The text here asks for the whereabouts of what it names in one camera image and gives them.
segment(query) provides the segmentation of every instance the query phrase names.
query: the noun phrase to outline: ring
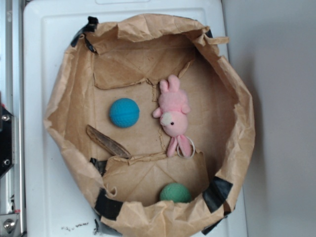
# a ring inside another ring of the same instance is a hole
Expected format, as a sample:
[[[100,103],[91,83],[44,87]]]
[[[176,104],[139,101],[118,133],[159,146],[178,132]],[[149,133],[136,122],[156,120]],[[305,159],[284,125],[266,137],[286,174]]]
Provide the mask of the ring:
[[[190,159],[190,158],[192,158],[192,157],[194,156],[194,154],[195,154],[195,152],[196,152],[196,147],[195,147],[193,141],[192,141],[189,137],[186,136],[186,138],[188,138],[188,140],[190,141],[190,143],[191,143],[191,145],[192,145],[192,147],[193,147],[192,155],[191,155],[190,157],[184,157],[183,155],[180,155],[180,153],[179,153],[179,144],[178,144],[178,146],[177,146],[177,153],[178,153],[178,156],[181,157],[181,158]]]

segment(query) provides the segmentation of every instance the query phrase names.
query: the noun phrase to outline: green ball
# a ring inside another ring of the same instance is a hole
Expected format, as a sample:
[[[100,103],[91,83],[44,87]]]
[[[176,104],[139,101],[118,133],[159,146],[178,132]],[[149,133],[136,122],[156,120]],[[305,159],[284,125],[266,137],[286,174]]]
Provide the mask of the green ball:
[[[191,194],[186,186],[179,183],[171,183],[166,185],[161,193],[160,200],[161,201],[173,201],[176,202],[190,202]]]

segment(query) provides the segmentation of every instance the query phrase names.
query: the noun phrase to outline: paper bag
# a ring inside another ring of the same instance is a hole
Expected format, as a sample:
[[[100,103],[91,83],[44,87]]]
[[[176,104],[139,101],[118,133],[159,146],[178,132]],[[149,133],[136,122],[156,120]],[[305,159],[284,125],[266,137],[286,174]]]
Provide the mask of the paper bag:
[[[66,50],[44,125],[102,223],[123,236],[206,234],[234,210],[255,131],[252,97],[219,56],[217,44],[227,42],[192,19],[142,14],[102,24],[90,17]],[[152,117],[157,85],[170,74],[180,78],[192,108],[186,135],[197,152],[191,160],[166,157],[170,137]],[[130,128],[109,119],[119,98],[133,99],[140,108]],[[95,144],[88,124],[133,157],[114,157]],[[106,168],[100,169],[101,162]],[[193,200],[159,201],[170,182],[187,185]]]

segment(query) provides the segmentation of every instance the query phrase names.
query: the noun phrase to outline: black tape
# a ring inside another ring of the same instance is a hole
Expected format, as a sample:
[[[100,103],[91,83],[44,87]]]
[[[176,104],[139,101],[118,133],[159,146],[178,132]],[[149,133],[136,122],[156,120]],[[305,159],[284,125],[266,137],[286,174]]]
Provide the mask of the black tape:
[[[91,158],[90,162],[94,165],[94,167],[99,171],[99,173],[101,174],[101,176],[103,176],[105,174],[105,167],[108,163],[107,160],[105,161],[98,161],[95,158]]]
[[[203,192],[204,201],[210,210],[210,212],[216,211],[228,197],[229,192],[232,189],[233,184],[214,177],[208,188]]]
[[[95,228],[93,231],[93,234],[96,236],[98,233],[105,233],[111,236],[122,236],[121,233],[119,233],[117,230],[109,227],[108,225],[102,223],[100,221],[100,218],[94,219]]]
[[[86,39],[85,33],[86,32],[94,32],[97,29],[98,24],[99,24],[98,18],[89,16],[88,17],[88,24],[86,24],[84,27],[82,27],[81,30],[79,30],[77,32],[77,34],[74,36],[73,40],[71,41],[70,45],[72,47],[75,47],[77,45],[77,43],[78,43],[78,40],[79,40],[80,36],[83,34],[84,38],[85,38],[86,46],[88,47],[88,49],[91,52],[95,52],[95,49],[92,46],[92,44]]]
[[[214,225],[211,225],[211,226],[205,228],[204,230],[202,230],[202,231],[201,231],[202,234],[203,234],[203,235],[207,235],[208,233],[210,233],[221,221],[222,221],[222,220],[220,220],[220,221],[216,222]]]
[[[224,218],[227,218],[227,215],[229,215],[231,212],[230,211],[225,211],[224,212]],[[218,222],[216,222],[214,225],[211,225],[209,227],[206,227],[204,230],[202,230],[202,234],[207,235],[208,233],[210,233],[223,219],[219,220]]]
[[[205,33],[207,37],[209,38],[213,38],[212,32],[211,30],[209,30],[208,32]]]
[[[106,190],[101,189],[94,209],[105,218],[116,221],[123,202],[109,199],[105,196]]]

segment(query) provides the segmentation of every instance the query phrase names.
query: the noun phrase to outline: plush toy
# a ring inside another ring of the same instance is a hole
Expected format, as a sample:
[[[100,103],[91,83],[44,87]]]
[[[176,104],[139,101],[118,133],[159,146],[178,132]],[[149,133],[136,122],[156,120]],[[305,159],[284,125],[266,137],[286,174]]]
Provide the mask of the plush toy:
[[[167,156],[173,156],[176,149],[179,154],[180,147],[183,156],[189,158],[195,150],[191,152],[191,140],[184,135],[188,128],[187,114],[191,111],[188,96],[180,89],[180,80],[175,75],[170,75],[168,81],[160,81],[160,91],[159,107],[153,112],[153,117],[160,118],[164,131],[171,137]]]

